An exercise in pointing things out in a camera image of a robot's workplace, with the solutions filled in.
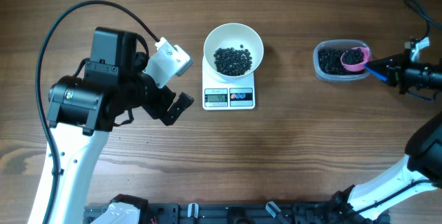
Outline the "pink scoop blue handle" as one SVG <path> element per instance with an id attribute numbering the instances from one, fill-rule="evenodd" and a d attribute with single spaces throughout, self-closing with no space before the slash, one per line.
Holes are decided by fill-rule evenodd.
<path id="1" fill-rule="evenodd" d="M 378 78 L 382 82 L 386 82 L 387 78 L 384 75 L 374 71 L 367 67 L 367 63 L 371 60 L 371 53 L 369 48 L 366 47 L 354 47 L 346 50 L 340 58 L 340 62 L 343 68 L 349 72 L 361 72 L 365 70 Z"/>

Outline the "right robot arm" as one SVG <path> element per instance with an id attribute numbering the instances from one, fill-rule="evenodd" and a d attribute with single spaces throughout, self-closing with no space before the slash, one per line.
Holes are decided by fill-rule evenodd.
<path id="1" fill-rule="evenodd" d="M 441 65 L 423 64 L 410 48 L 370 61 L 365 69 L 388 86 L 408 94 L 412 87 L 441 92 Z M 420 127 L 407 141 L 404 156 L 379 176 L 343 192 L 328 203 L 330 223 L 373 223 L 385 210 L 423 192 L 441 188 L 441 115 Z"/>

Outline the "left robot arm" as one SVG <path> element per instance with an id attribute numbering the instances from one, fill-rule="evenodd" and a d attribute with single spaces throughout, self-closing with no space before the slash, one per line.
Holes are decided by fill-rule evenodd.
<path id="1" fill-rule="evenodd" d="M 165 38 L 156 42 L 153 56 L 137 51 L 145 43 L 137 33 L 98 27 L 90 57 L 80 64 L 84 76 L 64 76 L 50 88 L 44 119 L 56 148 L 46 152 L 29 223 L 43 223 L 49 205 L 49 223 L 80 222 L 117 116 L 142 107 L 170 126 L 192 105 L 191 96 L 176 95 L 166 85 L 192 65 L 191 57 Z"/>

